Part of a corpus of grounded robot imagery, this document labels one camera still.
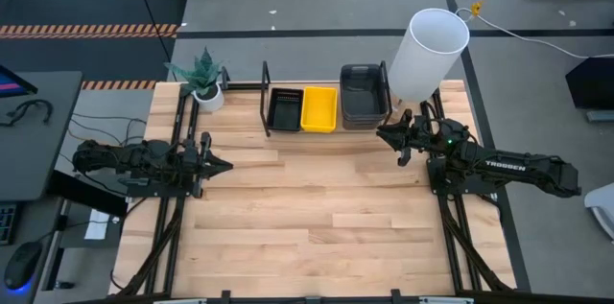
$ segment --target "gray floor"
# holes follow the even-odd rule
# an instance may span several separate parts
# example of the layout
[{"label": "gray floor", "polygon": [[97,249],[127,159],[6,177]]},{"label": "gray floor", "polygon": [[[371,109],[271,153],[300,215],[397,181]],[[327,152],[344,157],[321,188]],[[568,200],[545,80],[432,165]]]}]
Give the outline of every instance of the gray floor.
[{"label": "gray floor", "polygon": [[[476,0],[457,1],[468,7]],[[445,6],[445,0],[188,0],[182,30],[400,29],[414,12]],[[609,29],[613,7],[614,0],[486,0],[483,16],[510,29]],[[479,21],[469,26],[485,29]],[[614,52],[612,37],[547,40],[587,55]],[[334,79],[346,63],[391,63],[399,42],[393,36],[180,39],[173,62],[191,64],[206,45],[234,80],[258,80],[262,60],[269,62],[273,79]],[[614,125],[587,124],[574,109],[564,81],[579,60],[511,38],[474,38],[469,47],[497,147],[562,156],[579,168],[585,193],[614,181],[609,165]],[[464,77],[457,62],[448,78]],[[150,92],[83,92],[77,109],[90,115],[145,118],[150,100]],[[124,122],[83,122],[118,137],[126,127]],[[82,137],[104,139],[76,126],[71,129]],[[133,134],[141,131],[135,128]],[[77,144],[67,138],[62,152],[70,154]],[[70,170],[63,160],[59,167]],[[557,199],[521,185],[509,185],[508,193],[534,292],[614,297],[614,246],[585,211],[582,198]],[[78,279],[78,287],[45,293],[38,302],[104,295],[113,251],[76,250],[67,255],[61,277]],[[96,266],[81,267],[84,262]]]}]

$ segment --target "white cable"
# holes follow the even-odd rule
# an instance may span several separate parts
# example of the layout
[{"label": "white cable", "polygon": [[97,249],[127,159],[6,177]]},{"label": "white cable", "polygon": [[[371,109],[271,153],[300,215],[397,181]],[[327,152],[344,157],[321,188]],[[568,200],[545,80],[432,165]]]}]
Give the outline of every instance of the white cable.
[{"label": "white cable", "polygon": [[[471,12],[471,10],[469,10],[468,8],[459,8],[459,9],[457,10],[456,14],[458,14],[459,12]],[[534,43],[539,43],[539,44],[543,44],[543,45],[550,46],[550,47],[555,48],[555,49],[557,49],[558,51],[562,52],[563,54],[565,54],[565,55],[569,55],[569,56],[571,56],[571,57],[573,57],[573,58],[587,59],[587,58],[607,58],[607,57],[614,57],[614,54],[607,54],[607,55],[596,55],[596,56],[582,56],[582,55],[572,54],[571,52],[569,52],[569,51],[567,51],[567,50],[565,50],[565,49],[561,49],[561,48],[559,48],[558,46],[556,46],[556,45],[554,45],[554,44],[551,44],[551,43],[549,43],[549,42],[547,42],[547,41],[544,41],[544,40],[539,40],[539,39],[530,39],[530,38],[525,38],[525,37],[523,37],[523,36],[517,35],[517,34],[512,33],[512,32],[510,32],[510,31],[508,31],[508,30],[506,30],[506,29],[504,29],[504,28],[502,28],[502,27],[497,26],[497,25],[493,24],[492,22],[490,22],[490,21],[488,21],[488,20],[484,19],[483,17],[481,17],[481,16],[479,16],[479,15],[477,15],[477,17],[478,17],[480,20],[482,20],[482,22],[483,22],[483,23],[485,23],[486,25],[488,25],[488,26],[490,26],[490,27],[492,27],[492,28],[494,28],[494,29],[497,29],[497,30],[499,30],[499,31],[501,31],[501,32],[504,32],[504,33],[506,33],[506,34],[508,34],[508,35],[511,35],[511,36],[517,37],[517,38],[518,38],[518,39],[520,39],[520,40],[525,40],[525,41],[528,41],[528,42],[534,42]],[[471,16],[470,16],[468,19],[463,20],[463,21],[464,21],[464,22],[468,22],[468,21],[471,21],[472,19],[473,19],[473,13],[471,13]]]}]

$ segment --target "succulent plant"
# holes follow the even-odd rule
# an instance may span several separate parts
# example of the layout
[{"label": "succulent plant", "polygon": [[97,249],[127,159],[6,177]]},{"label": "succulent plant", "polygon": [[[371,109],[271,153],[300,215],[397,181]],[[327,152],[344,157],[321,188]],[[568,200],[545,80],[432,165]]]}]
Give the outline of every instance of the succulent plant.
[{"label": "succulent plant", "polygon": [[205,96],[216,84],[221,73],[220,64],[213,63],[206,47],[201,58],[194,57],[194,70],[183,70],[172,63],[164,63],[164,65],[176,75],[185,78],[188,81],[187,88],[196,91],[201,97]]}]

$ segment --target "black plastic bin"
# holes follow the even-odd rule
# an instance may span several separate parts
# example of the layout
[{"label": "black plastic bin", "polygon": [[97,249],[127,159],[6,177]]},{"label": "black plastic bin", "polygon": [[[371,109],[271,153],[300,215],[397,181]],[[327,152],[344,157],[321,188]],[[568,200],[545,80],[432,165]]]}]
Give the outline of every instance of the black plastic bin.
[{"label": "black plastic bin", "polygon": [[269,101],[267,126],[271,130],[300,131],[302,108],[302,89],[273,88]]},{"label": "black plastic bin", "polygon": [[375,129],[386,118],[386,84],[379,65],[344,65],[340,87],[345,129]]}]

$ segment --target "yellow bin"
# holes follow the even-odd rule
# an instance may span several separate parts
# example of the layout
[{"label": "yellow bin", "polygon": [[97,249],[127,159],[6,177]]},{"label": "yellow bin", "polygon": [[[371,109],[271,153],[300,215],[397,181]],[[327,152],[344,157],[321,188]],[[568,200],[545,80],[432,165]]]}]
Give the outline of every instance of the yellow bin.
[{"label": "yellow bin", "polygon": [[307,132],[333,132],[337,125],[337,89],[305,87],[300,126]]}]

